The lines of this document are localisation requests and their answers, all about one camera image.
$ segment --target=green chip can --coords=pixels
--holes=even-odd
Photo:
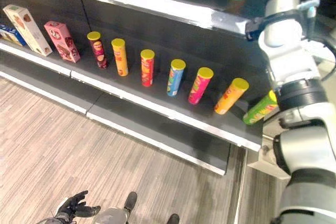
[[[273,90],[271,90],[244,115],[243,121],[247,125],[252,125],[274,110],[277,106],[277,97]]]

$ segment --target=product packaging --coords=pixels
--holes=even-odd
[[[186,64],[183,60],[175,59],[172,61],[168,78],[167,95],[174,97],[177,94],[185,66]]]
[[[252,125],[274,110],[277,106],[277,97],[271,90],[244,115],[243,121],[248,125]]]
[[[79,52],[66,24],[48,21],[44,28],[63,60],[77,62],[80,59]]]
[[[0,24],[0,35],[3,39],[8,40],[10,42],[14,42],[15,44],[19,46],[26,45],[26,42],[23,39],[23,37],[14,28],[10,28],[8,26]]]
[[[217,102],[215,112],[224,115],[248,88],[249,84],[246,80],[235,78]]]
[[[87,38],[90,41],[92,51],[96,58],[98,67],[101,69],[105,69],[107,68],[107,59],[104,54],[104,48],[103,44],[101,43],[100,37],[101,35],[97,31],[92,31],[87,35]]]
[[[52,52],[28,9],[16,5],[7,5],[4,8],[4,12],[32,51],[43,56],[47,56]]]
[[[198,70],[188,97],[189,103],[193,105],[198,104],[212,76],[214,76],[214,72],[210,68],[203,67]]]
[[[117,65],[118,75],[127,76],[128,67],[127,67],[127,57],[125,49],[125,41],[123,39],[114,39],[111,42],[113,53],[115,57],[115,64]]]
[[[145,87],[149,87],[153,84],[154,55],[155,53],[150,49],[142,50],[140,53],[141,82]]]

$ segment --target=blue box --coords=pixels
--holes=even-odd
[[[26,42],[21,36],[21,34],[14,28],[10,28],[3,24],[0,24],[0,35],[3,39],[6,39],[10,42],[14,42],[19,46],[25,46]]]

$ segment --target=dark red chip can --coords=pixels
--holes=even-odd
[[[107,59],[104,54],[104,48],[100,40],[100,37],[101,35],[97,31],[92,31],[88,33],[87,35],[87,38],[90,41],[90,45],[92,47],[94,56],[96,57],[98,67],[101,69],[105,69],[107,68]]]

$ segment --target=white shelf edge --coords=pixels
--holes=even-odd
[[[175,110],[169,109],[167,107],[161,106],[159,104],[153,103],[151,101],[148,101],[146,99],[143,99],[137,95],[128,93],[124,90],[121,90],[119,88],[113,87],[109,84],[106,84],[104,82],[98,81],[96,79],[93,79],[91,77],[85,76],[81,73],[78,73],[76,71],[71,72],[71,77],[82,81],[86,84],[92,85],[96,88],[99,88],[105,92],[108,92],[109,94],[116,95],[120,97],[121,99],[126,99],[128,101],[131,101],[133,103],[139,104],[141,106],[144,106],[150,110],[156,111],[162,115],[167,116],[169,119],[176,120],[185,124],[188,124],[190,126],[196,127],[200,130],[203,130],[205,132],[211,133],[213,135],[219,136],[221,138],[224,138],[230,142],[235,143],[237,146],[241,147],[244,146],[248,149],[251,149],[253,151],[259,151],[260,145],[253,143],[243,137],[237,136],[235,134],[232,134],[230,132],[221,130],[219,128],[216,128],[214,126],[211,126],[207,123],[201,122],[197,119],[191,118],[187,115],[184,115],[180,112],[177,112]]]
[[[178,157],[180,157],[182,159],[185,159],[185,160],[187,160],[187,161],[189,161],[189,162],[191,162],[193,164],[196,164],[196,165],[199,165],[199,166],[201,166],[201,167],[203,167],[205,169],[211,170],[214,173],[217,173],[217,174],[222,175],[222,176],[225,174],[225,171],[222,170],[222,169],[219,169],[219,168],[217,168],[215,166],[212,166],[212,165],[210,165],[208,163],[205,163],[205,162],[203,162],[203,161],[201,161],[201,160],[199,160],[199,159],[197,159],[195,157],[192,157],[192,156],[189,156],[189,155],[187,155],[187,154],[185,154],[183,152],[180,152],[180,151],[178,151],[178,150],[176,150],[176,149],[174,149],[174,148],[172,148],[172,147],[170,147],[168,145],[165,145],[165,144],[160,143],[160,142],[158,142],[158,141],[156,141],[154,139],[151,139],[150,137],[144,136],[144,135],[139,134],[139,133],[137,133],[135,131],[132,131],[132,130],[126,128],[126,127],[123,127],[121,125],[113,123],[113,122],[111,122],[111,121],[109,121],[107,119],[101,118],[100,116],[91,114],[90,112],[88,112],[86,116],[89,119],[98,121],[98,122],[100,122],[102,124],[105,124],[105,125],[111,127],[111,128],[114,128],[114,129],[116,129],[118,131],[121,131],[121,132],[123,132],[123,133],[125,133],[127,135],[131,135],[131,136],[133,136],[135,138],[138,138],[138,139],[140,139],[140,140],[142,140],[142,141],[144,141],[144,142],[146,142],[146,143],[148,143],[150,145],[158,147],[161,150],[167,151],[167,152],[169,152],[171,154],[174,154],[174,155],[176,155],[176,156],[178,156]]]
[[[34,55],[32,55],[28,52],[29,49],[26,49],[27,51],[25,51],[25,49],[26,48],[23,47],[22,50],[20,50],[20,49],[12,47],[10,45],[7,45],[7,43],[3,40],[0,41],[0,50],[3,50],[5,52],[8,52],[8,53],[13,54],[13,55],[17,55],[17,56],[19,56],[21,58],[24,58],[26,60],[32,61],[36,64],[39,64],[39,65],[44,66],[46,68],[49,68],[49,69],[51,69],[55,72],[62,73],[66,76],[70,76],[70,73],[71,73],[70,69],[64,68],[64,67],[62,67],[60,65],[57,65],[55,63],[52,63],[48,60],[44,60],[43,58],[34,56]]]
[[[213,27],[245,35],[245,25],[248,19],[232,14],[219,12],[209,7],[192,5],[175,0],[97,0],[105,3],[119,4],[126,7],[146,9],[155,13],[184,20],[198,27],[212,29]]]
[[[65,106],[67,106],[67,107],[69,107],[69,108],[71,108],[71,109],[73,109],[75,111],[78,111],[78,112],[80,112],[82,114],[86,113],[86,109],[84,109],[84,108],[82,108],[82,107],[80,107],[78,105],[75,105],[75,104],[73,104],[73,103],[71,103],[71,102],[69,102],[69,101],[67,101],[65,99],[62,99],[62,98],[60,98],[60,97],[58,97],[56,95],[53,95],[53,94],[51,94],[51,93],[49,93],[47,91],[44,91],[44,90],[42,90],[42,89],[40,89],[40,88],[38,88],[36,86],[33,86],[33,85],[31,85],[31,84],[29,84],[29,83],[27,83],[25,81],[19,80],[19,79],[15,78],[15,77],[7,74],[7,73],[4,73],[4,72],[0,71],[0,76],[3,77],[3,78],[6,78],[7,80],[15,82],[16,84],[19,84],[22,87],[25,87],[25,88],[28,88],[30,90],[33,90],[36,93],[39,93],[39,94],[41,94],[41,95],[43,95],[43,96],[45,96],[47,98],[50,98],[50,99],[52,99],[52,100],[54,100],[56,102],[59,102],[59,103],[65,105]]]

